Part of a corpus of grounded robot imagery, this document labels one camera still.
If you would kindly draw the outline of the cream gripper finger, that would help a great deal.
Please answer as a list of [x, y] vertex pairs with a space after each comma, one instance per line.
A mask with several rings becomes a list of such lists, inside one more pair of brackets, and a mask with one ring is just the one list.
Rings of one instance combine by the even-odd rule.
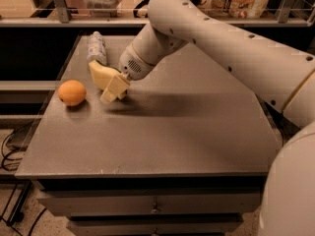
[[111, 103], [117, 99], [117, 95], [110, 90], [105, 89], [100, 96], [100, 101], [102, 103]]
[[89, 63], [89, 69], [91, 72], [93, 83], [99, 88], [104, 90], [106, 84], [104, 83], [103, 77], [106, 75], [116, 75], [119, 74], [114, 70], [108, 69], [107, 67], [101, 65], [98, 61], [93, 60]]

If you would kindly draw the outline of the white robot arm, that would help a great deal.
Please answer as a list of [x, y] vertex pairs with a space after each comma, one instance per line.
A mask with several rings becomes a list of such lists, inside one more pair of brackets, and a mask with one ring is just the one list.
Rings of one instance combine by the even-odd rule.
[[213, 19], [190, 0], [150, 0], [149, 21], [117, 68], [89, 64], [101, 99], [123, 98], [131, 82], [192, 43], [299, 127], [272, 163], [257, 236], [314, 236], [315, 62], [312, 55]]

